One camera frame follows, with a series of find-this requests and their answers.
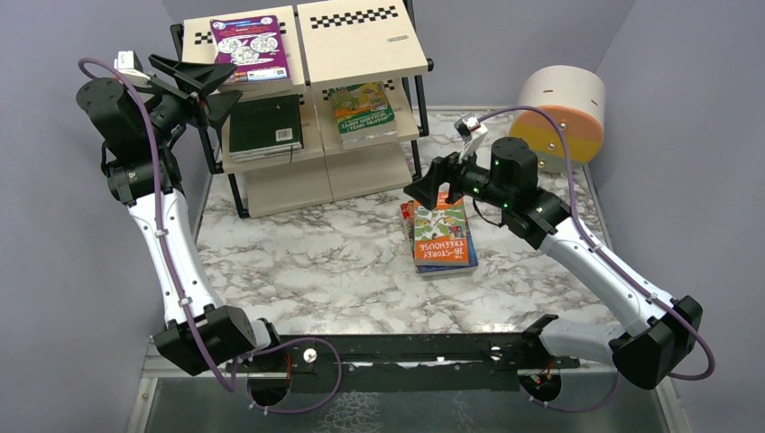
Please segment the plain dark green book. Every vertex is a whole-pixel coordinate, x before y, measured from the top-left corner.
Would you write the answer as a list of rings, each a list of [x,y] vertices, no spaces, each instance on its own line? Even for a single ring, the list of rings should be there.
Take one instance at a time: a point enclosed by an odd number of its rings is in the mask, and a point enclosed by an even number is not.
[[[229,116],[228,144],[235,161],[302,150],[300,97],[286,95],[237,103]]]

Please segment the orange 78-storey treehouse book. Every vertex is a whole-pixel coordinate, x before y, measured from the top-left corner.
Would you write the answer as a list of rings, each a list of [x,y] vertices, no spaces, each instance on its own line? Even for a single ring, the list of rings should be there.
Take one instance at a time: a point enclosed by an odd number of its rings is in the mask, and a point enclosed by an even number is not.
[[[447,192],[438,193],[435,209],[415,202],[413,257],[416,265],[467,265],[466,213],[463,200],[447,203]]]

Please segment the purple cartoon cover book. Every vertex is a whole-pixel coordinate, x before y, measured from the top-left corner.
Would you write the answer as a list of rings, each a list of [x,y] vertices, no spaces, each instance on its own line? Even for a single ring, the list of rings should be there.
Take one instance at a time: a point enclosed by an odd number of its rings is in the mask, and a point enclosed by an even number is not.
[[[266,95],[293,87],[276,16],[212,19],[209,25],[217,50],[215,62],[235,65],[234,73],[219,87],[220,91]]]

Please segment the dark bottom book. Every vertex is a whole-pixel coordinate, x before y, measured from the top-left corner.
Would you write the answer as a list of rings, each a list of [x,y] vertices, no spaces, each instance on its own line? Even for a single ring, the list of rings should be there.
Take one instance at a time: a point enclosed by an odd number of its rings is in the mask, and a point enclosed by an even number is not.
[[[466,229],[466,239],[468,247],[467,265],[416,265],[415,268],[417,274],[423,277],[434,277],[474,271],[478,266],[478,258],[475,252],[473,237],[469,228]]]

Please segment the green 104-storey treehouse book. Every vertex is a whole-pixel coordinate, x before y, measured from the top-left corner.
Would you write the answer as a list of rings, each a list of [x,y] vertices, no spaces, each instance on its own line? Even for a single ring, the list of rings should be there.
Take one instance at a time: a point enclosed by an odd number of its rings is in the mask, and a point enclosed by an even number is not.
[[[395,129],[395,114],[382,81],[327,91],[342,139]]]

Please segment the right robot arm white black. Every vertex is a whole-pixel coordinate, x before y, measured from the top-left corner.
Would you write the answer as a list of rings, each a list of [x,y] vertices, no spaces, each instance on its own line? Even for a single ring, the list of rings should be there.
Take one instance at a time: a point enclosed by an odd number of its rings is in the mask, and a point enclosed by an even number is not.
[[[434,159],[423,178],[405,193],[432,210],[439,188],[449,186],[448,203],[464,196],[497,207],[501,226],[560,263],[613,313],[612,326],[551,316],[531,329],[531,339],[552,357],[571,356],[608,364],[632,384],[654,389],[701,346],[709,377],[716,367],[709,344],[699,335],[703,309],[692,297],[677,298],[650,283],[607,248],[575,216],[572,204],[538,184],[538,158],[519,138],[502,138],[491,148],[489,168],[458,153]]]

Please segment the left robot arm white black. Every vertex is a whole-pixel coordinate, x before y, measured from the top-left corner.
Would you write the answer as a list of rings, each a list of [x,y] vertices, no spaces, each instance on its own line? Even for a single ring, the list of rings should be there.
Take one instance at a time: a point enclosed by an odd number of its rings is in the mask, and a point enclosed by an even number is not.
[[[109,68],[90,76],[78,107],[103,137],[101,171],[111,195],[130,214],[152,257],[163,299],[158,352],[197,375],[239,363],[279,343],[273,325],[225,304],[211,288],[189,222],[179,164],[172,149],[188,126],[221,125],[240,99],[221,92],[230,63],[199,64],[151,55],[152,74],[128,77]]]

